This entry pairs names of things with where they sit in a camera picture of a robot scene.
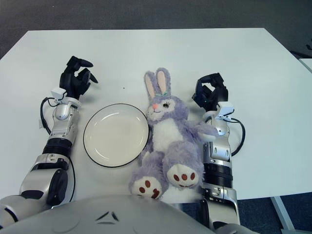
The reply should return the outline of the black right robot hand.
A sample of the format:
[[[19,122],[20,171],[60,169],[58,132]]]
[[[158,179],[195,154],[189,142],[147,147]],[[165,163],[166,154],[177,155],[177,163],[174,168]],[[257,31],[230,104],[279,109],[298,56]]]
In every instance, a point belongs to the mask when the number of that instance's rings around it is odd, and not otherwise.
[[[216,111],[218,102],[228,101],[228,90],[223,84],[220,73],[214,73],[201,77],[192,96],[194,102],[207,111]]]

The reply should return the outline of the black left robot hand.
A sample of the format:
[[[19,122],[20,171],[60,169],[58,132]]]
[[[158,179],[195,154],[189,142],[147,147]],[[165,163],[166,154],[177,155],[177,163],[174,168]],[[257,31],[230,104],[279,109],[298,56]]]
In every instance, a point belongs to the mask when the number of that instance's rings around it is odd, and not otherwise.
[[[71,56],[67,67],[60,76],[59,87],[66,90],[67,97],[79,100],[90,87],[91,81],[98,83],[94,75],[88,70],[93,64],[87,60]]]

